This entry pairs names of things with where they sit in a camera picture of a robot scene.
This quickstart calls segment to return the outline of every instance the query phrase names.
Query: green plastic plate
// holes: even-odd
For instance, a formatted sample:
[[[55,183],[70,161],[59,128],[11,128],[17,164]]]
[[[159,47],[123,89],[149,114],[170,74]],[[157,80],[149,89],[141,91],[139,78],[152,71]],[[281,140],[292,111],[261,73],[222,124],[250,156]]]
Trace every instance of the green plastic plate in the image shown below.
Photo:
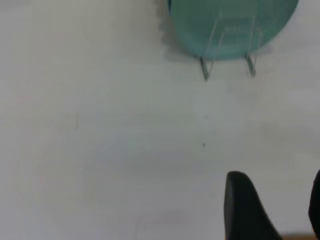
[[[221,60],[244,57],[269,42],[298,1],[168,0],[168,5],[181,44],[195,56]]]

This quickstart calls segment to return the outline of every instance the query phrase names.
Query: black plastic piece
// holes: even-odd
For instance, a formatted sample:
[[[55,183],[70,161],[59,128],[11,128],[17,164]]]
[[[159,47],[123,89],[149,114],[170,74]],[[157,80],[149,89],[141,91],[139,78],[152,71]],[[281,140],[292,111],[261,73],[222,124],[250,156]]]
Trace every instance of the black plastic piece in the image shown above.
[[[252,181],[238,171],[229,172],[226,177],[224,226],[226,240],[282,240]]]
[[[309,218],[316,237],[320,239],[320,171],[317,173],[313,182],[309,205]]]

